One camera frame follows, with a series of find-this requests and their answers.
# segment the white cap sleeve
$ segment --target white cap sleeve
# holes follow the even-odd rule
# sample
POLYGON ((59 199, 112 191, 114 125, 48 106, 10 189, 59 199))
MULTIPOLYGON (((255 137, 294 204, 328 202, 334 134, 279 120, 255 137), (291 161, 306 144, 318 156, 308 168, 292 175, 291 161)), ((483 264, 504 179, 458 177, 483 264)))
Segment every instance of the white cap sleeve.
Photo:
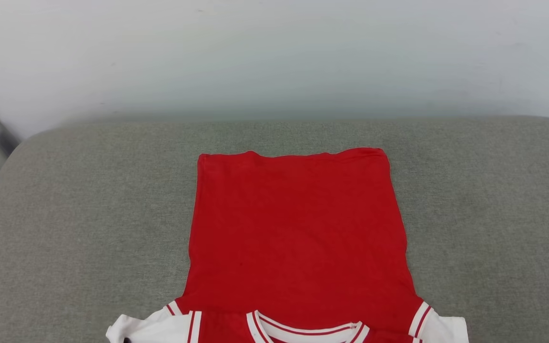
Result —
POLYGON ((469 343, 464 318, 440 317, 433 309, 427 313, 419 337, 427 343, 469 343))
POLYGON ((120 315, 118 320, 109 326, 105 337, 110 343, 124 343, 128 337, 131 343, 171 343, 187 342, 191 315, 159 315, 158 312, 148 319, 120 315))

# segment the sofa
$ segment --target sofa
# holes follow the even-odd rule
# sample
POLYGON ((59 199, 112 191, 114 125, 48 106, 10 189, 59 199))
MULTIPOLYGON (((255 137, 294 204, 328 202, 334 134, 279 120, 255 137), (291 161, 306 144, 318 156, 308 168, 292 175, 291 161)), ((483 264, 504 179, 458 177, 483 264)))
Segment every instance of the sofa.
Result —
POLYGON ((104 343, 181 295, 199 154, 357 146, 388 155, 418 295, 472 343, 549 342, 549 119, 521 116, 37 134, 0 171, 0 343, 104 343))

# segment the red jersey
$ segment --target red jersey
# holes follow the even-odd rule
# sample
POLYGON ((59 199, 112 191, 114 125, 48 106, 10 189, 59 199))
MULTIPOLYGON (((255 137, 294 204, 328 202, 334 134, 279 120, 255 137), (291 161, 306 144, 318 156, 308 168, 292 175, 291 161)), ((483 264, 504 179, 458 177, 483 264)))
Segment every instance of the red jersey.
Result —
POLYGON ((408 335, 370 330, 360 322, 325 330, 298 330, 258 311, 190 311, 176 316, 156 312, 144 321, 120 315, 105 336, 110 343, 422 343, 408 335))
MULTIPOLYGON (((363 321, 421 337, 440 317, 414 291, 389 169, 374 148, 201 155, 190 271, 174 305, 184 314, 257 308, 309 329, 363 321)), ((455 322, 445 330, 462 332, 455 322)))

